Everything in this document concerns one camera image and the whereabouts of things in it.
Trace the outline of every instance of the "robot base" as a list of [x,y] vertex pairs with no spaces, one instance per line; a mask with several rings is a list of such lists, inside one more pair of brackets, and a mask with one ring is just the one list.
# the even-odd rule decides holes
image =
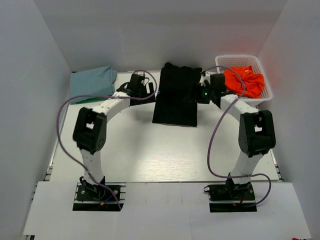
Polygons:
[[246,190],[233,193],[230,192],[225,184],[213,184],[205,187],[205,193],[209,193],[210,213],[239,213],[256,212],[257,207],[252,206],[255,201],[255,193],[250,184]]
[[[108,183],[106,184],[112,191],[116,191],[116,197],[119,200],[121,208],[125,203],[126,197],[126,184],[124,183]],[[111,197],[111,193],[106,189],[105,194],[100,199],[92,197],[90,192],[85,189],[80,183],[77,184],[74,202],[73,202],[73,211],[94,211],[94,212],[119,212],[119,206],[115,199]]]

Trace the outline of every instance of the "gray wall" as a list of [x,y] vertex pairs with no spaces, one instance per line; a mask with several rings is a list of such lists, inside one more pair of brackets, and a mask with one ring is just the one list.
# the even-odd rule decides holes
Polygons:
[[0,1],[0,239],[20,239],[70,69],[32,0]]
[[320,239],[320,1],[288,0],[259,53],[273,90],[282,176],[293,183],[312,238]]
[[73,71],[257,55],[287,0],[34,0]]

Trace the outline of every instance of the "black cloth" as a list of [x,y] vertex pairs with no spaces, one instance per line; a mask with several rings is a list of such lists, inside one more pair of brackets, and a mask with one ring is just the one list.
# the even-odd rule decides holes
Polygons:
[[197,126],[196,85],[202,69],[177,67],[167,62],[161,69],[152,122]]

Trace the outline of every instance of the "red cloth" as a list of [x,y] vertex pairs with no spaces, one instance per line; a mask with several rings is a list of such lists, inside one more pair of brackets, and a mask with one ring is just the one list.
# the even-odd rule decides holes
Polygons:
[[[237,72],[244,81],[246,91],[244,96],[252,99],[259,99],[265,87],[265,79],[262,74],[254,73],[252,66],[230,67]],[[228,91],[236,93],[238,96],[244,91],[240,79],[230,70],[224,71],[225,85]]]

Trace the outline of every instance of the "red object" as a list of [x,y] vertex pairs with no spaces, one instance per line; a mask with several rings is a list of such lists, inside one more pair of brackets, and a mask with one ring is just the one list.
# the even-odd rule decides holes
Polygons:
[[[264,76],[260,73],[254,73],[252,66],[245,67],[230,67],[232,70],[237,72],[242,80],[244,81],[246,91],[244,93],[245,97],[252,99],[259,99],[265,87]],[[230,70],[224,71],[225,85],[228,91],[233,91],[238,96],[244,91],[240,79],[235,73]]]

